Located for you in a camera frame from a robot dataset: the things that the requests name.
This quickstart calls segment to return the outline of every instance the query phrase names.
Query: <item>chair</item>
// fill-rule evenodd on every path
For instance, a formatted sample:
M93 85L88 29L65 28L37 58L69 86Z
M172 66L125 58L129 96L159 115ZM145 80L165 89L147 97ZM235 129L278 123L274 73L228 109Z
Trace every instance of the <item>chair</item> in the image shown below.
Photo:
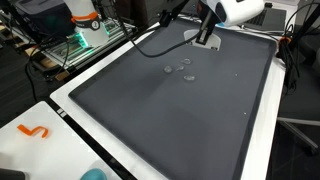
M283 127L306 143L313 155L318 153L319 146L293 124L320 126L319 67L320 49L313 66L300 65L301 77L298 80L297 89L292 95L283 98L277 119Z

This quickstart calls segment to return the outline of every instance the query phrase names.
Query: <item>black stand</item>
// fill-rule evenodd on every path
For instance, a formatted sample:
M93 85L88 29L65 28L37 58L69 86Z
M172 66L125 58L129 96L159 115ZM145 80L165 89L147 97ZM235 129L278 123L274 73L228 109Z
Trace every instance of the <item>black stand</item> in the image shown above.
M304 23L304 25L301 27L297 35L292 39L291 43L289 44L289 48L292 51L297 43L300 41L300 39L304 36L305 33L310 29L310 27L314 24L314 22L320 17L320 5L317 5L317 8L313 11L313 13L310 15L308 20Z
M0 7L7 9L11 16L18 21L20 27L36 42L40 43L41 39L38 37L32 29L28 26L28 24L23 20L20 14L17 12L16 8L8 1L8 0L0 0Z

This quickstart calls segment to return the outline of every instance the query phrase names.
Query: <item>teal object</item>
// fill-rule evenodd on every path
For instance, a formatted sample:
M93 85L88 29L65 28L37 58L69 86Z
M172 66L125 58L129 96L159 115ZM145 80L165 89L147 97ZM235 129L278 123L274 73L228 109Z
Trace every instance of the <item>teal object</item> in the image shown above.
M107 180L107 176L101 169L91 169L80 180Z

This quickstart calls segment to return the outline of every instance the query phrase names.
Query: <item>black mat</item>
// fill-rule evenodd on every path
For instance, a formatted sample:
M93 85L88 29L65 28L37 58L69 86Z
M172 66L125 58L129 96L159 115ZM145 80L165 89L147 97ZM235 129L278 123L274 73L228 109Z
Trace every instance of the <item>black mat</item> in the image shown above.
M176 20L139 46L156 53L198 27ZM276 43L215 33L219 52L185 45L148 59L131 49L70 97L169 179L239 179Z

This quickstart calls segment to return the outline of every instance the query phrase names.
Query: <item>orange curved piece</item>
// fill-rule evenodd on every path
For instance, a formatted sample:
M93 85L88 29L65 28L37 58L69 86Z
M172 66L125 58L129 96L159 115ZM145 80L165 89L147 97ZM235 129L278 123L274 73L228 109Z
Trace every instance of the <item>orange curved piece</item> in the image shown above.
M95 19L98 16L97 12L92 12L87 16L72 16L72 22L75 22L76 20L86 20L86 19Z
M42 126L37 126L35 127L34 129L32 130L29 130L28 128L26 128L24 125L20 124L18 127L17 127L20 131L22 131L24 134L28 135L28 136L32 136L33 134L41 131L41 130L44 130L44 133L42 134L42 138L45 138L48 133L49 133L49 130L45 127L42 127Z

